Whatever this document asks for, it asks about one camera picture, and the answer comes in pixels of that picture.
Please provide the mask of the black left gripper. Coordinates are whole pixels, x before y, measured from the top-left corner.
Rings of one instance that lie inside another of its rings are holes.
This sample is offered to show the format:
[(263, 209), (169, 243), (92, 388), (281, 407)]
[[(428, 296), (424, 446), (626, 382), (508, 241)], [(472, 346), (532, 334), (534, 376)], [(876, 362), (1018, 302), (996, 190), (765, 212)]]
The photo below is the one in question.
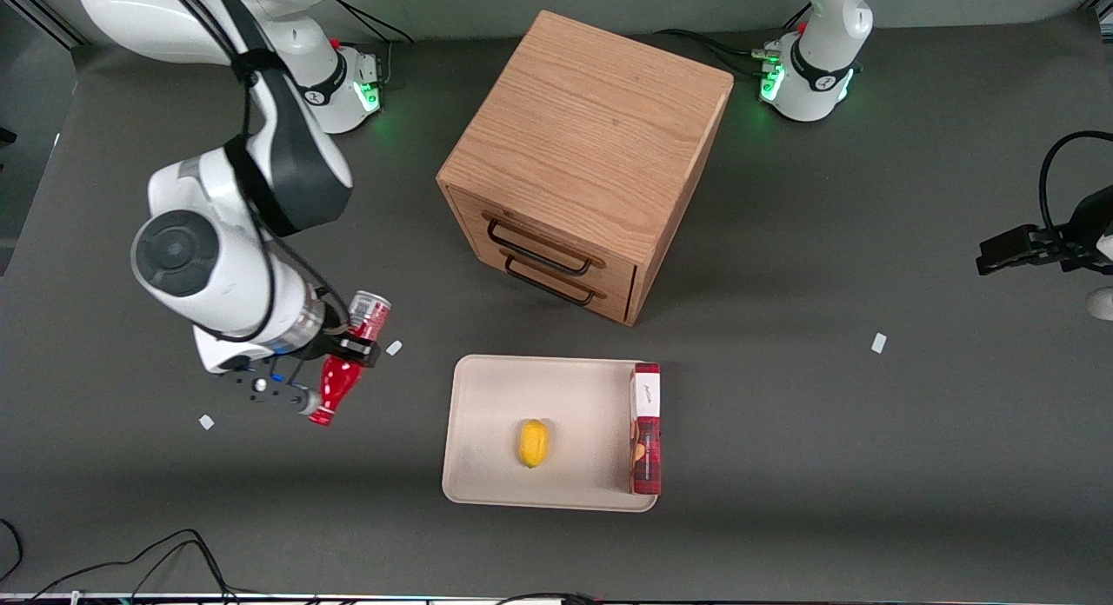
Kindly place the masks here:
[[(1089, 267), (1101, 275), (1109, 275), (1112, 262), (1110, 257), (1100, 251), (1097, 242), (1110, 231), (1110, 224), (1112, 185), (1083, 198), (1075, 206), (1068, 222), (1057, 225), (1056, 229), (1062, 240), (1073, 249), (1077, 260), (1089, 264)], [(1038, 228), (1035, 224), (1023, 224), (981, 242), (976, 267), (979, 276), (989, 276), (1002, 269), (1042, 267), (1062, 260), (1064, 257), (1057, 255), (1057, 248), (1046, 229)]]

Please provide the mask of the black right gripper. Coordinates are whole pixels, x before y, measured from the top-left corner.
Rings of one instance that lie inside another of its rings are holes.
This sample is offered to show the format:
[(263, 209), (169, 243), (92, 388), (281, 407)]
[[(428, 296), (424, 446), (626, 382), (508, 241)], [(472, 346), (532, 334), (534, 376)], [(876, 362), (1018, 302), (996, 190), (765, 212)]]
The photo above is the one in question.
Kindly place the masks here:
[(382, 348), (377, 341), (352, 335), (347, 325), (337, 325), (323, 329), (311, 338), (311, 343), (290, 351), (290, 359), (296, 360), (290, 374), (298, 375), (305, 363), (322, 358), (337, 358), (341, 361), (356, 364), (358, 367), (373, 368), (381, 353)]

